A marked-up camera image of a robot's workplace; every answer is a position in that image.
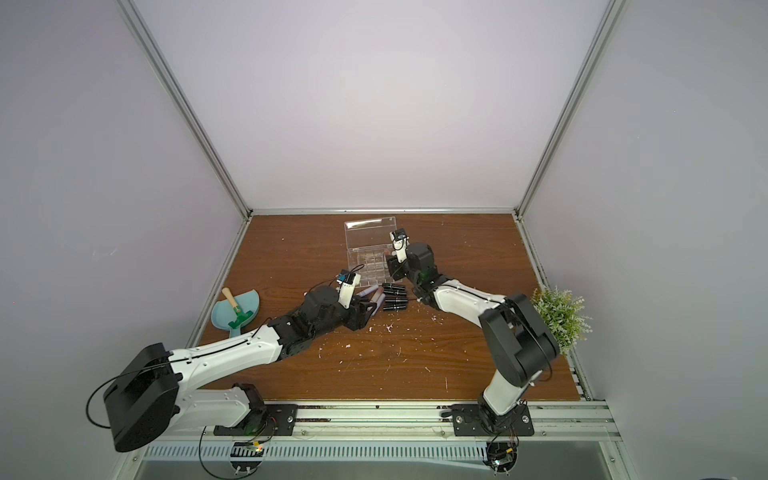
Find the lavender lip balm tube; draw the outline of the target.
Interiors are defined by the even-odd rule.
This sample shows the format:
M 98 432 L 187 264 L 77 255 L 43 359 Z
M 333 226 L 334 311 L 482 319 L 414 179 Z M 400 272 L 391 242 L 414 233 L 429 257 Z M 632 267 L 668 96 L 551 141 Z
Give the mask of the lavender lip balm tube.
M 373 294 L 373 293 L 374 293 L 375 291 L 377 291 L 378 289 L 379 289 L 379 286 L 378 286 L 378 285 L 372 285 L 372 286 L 370 286 L 370 287 L 368 287 L 368 288 L 366 288 L 366 289 L 362 290 L 361 292 L 359 292 L 359 293 L 357 294 L 357 296 L 358 296 L 359 298 L 365 298 L 365 297 L 367 297 L 367 296 L 369 296 L 369 295 Z

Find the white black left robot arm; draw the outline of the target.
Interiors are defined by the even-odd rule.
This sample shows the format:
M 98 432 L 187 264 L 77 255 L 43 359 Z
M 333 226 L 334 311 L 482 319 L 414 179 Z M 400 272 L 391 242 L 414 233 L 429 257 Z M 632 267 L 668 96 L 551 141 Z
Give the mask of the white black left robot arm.
M 169 429 L 239 428 L 255 405 L 253 395 L 240 386 L 219 396 L 200 395 L 199 389 L 295 356 L 340 327 L 360 330 L 376 309 L 348 285 L 321 286 L 301 305 L 252 332 L 191 349 L 168 350 L 162 343 L 144 347 L 103 394 L 115 450 L 137 450 Z

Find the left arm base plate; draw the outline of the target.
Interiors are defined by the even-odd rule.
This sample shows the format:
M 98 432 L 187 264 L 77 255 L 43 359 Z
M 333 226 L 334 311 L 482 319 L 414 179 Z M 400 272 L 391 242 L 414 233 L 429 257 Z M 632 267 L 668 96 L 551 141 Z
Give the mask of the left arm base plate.
M 234 427 L 216 426 L 215 436 L 291 436 L 297 417 L 297 404 L 266 404 L 249 412 Z

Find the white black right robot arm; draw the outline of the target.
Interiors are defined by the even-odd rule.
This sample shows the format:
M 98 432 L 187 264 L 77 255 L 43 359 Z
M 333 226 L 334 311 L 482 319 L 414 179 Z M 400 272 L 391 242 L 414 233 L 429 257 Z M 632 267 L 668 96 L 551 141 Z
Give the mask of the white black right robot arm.
M 392 240 L 393 254 L 387 257 L 390 276 L 406 279 L 414 296 L 436 310 L 456 315 L 483 333 L 495 366 L 491 382 L 479 405 L 492 419 L 510 413 L 530 384 L 561 354 L 554 334 L 524 294 L 502 296 L 464 285 L 441 273 L 432 248 Z

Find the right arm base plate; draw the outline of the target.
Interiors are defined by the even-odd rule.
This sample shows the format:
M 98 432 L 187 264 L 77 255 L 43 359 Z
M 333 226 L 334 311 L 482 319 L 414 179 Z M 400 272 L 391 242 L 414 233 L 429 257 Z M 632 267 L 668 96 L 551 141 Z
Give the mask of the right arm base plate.
M 535 433 L 533 420 L 526 403 L 518 403 L 503 415 L 478 403 L 448 406 L 440 412 L 440 418 L 449 421 L 455 436 L 479 437 L 513 434 L 532 437 Z

